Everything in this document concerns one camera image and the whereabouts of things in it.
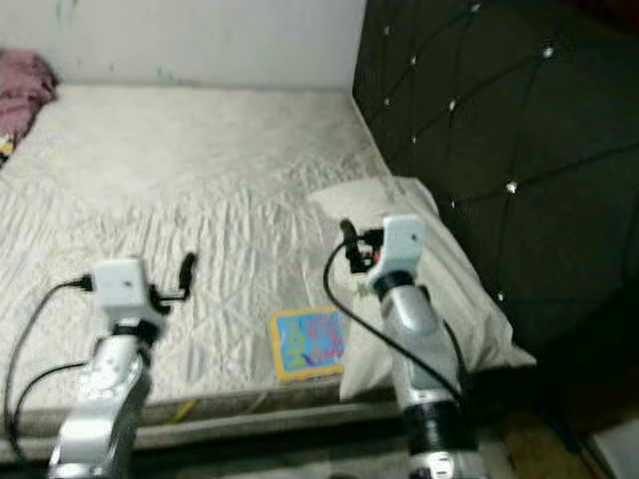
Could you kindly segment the white quilted mattress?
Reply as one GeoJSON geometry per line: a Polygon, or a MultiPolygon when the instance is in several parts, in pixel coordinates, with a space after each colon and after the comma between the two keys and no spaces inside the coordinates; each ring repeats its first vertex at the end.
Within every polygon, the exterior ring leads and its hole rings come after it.
{"type": "Polygon", "coordinates": [[[388,171],[346,93],[63,86],[0,173],[0,368],[23,386],[86,360],[108,332],[88,293],[46,292],[135,254],[191,299],[154,351],[138,442],[395,415],[389,387],[339,398],[339,377],[281,384],[268,320],[328,307],[320,274],[339,221],[308,196],[388,171]]]}

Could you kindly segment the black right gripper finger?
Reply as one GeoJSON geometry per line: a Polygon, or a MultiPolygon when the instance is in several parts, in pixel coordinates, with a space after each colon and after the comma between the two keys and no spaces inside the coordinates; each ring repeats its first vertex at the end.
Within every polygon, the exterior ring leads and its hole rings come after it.
{"type": "Polygon", "coordinates": [[[354,224],[349,219],[339,221],[339,231],[342,235],[341,249],[352,274],[361,273],[361,252],[359,250],[360,236],[354,224]]]}

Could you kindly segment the purple cartoon print blanket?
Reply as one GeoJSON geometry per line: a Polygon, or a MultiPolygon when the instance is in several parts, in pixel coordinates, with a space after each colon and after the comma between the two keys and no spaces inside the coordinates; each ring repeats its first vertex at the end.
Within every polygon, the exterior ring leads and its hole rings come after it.
{"type": "Polygon", "coordinates": [[[36,51],[0,51],[0,155],[8,159],[36,116],[55,99],[54,73],[36,51]]]}

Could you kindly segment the yellow blue children's book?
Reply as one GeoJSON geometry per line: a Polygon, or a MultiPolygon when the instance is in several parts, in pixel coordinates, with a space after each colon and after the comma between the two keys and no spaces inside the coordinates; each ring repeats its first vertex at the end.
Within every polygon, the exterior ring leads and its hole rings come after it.
{"type": "Polygon", "coordinates": [[[271,359],[281,384],[345,371],[346,327],[334,307],[279,311],[268,320],[271,359]]]}

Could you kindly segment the black tufted headboard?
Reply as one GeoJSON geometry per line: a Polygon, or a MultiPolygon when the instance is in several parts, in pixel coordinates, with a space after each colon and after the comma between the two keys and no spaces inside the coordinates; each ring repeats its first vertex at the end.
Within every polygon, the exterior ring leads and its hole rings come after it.
{"type": "Polygon", "coordinates": [[[639,282],[639,32],[566,0],[366,0],[352,95],[520,346],[639,282]]]}

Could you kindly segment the white pillow with green tree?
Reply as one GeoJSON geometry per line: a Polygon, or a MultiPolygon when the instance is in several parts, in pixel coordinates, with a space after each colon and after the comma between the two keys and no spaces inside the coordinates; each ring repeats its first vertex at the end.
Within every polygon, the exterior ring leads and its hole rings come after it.
{"type": "MultiPolygon", "coordinates": [[[[433,196],[417,179],[380,177],[351,180],[308,196],[332,220],[351,220],[357,230],[382,227],[386,216],[411,214],[425,224],[425,251],[416,271],[427,287],[435,313],[451,325],[467,371],[529,368],[537,359],[515,345],[514,328],[484,291],[470,263],[435,209],[433,196]]],[[[345,259],[333,266],[332,290],[370,325],[382,325],[379,301],[364,287],[363,275],[348,272],[345,259]]],[[[345,371],[338,395],[343,401],[389,387],[392,356],[379,339],[353,325],[345,351],[345,371]]]]}

